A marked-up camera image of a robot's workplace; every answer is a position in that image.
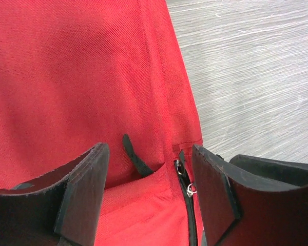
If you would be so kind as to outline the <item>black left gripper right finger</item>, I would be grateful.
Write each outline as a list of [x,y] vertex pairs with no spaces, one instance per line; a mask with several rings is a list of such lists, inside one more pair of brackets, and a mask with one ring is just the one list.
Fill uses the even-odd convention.
[[208,245],[308,245],[308,164],[192,150]]

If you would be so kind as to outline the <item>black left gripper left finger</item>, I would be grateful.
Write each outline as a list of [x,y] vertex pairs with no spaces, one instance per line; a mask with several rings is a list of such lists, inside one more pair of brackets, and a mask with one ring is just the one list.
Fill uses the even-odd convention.
[[94,245],[108,161],[108,145],[98,143],[51,172],[0,189],[0,245]]

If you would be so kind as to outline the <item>red student backpack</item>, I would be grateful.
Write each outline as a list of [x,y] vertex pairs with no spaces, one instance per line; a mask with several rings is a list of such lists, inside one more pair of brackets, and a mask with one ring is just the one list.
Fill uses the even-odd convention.
[[0,1],[0,189],[98,142],[95,245],[199,245],[198,111],[165,1]]

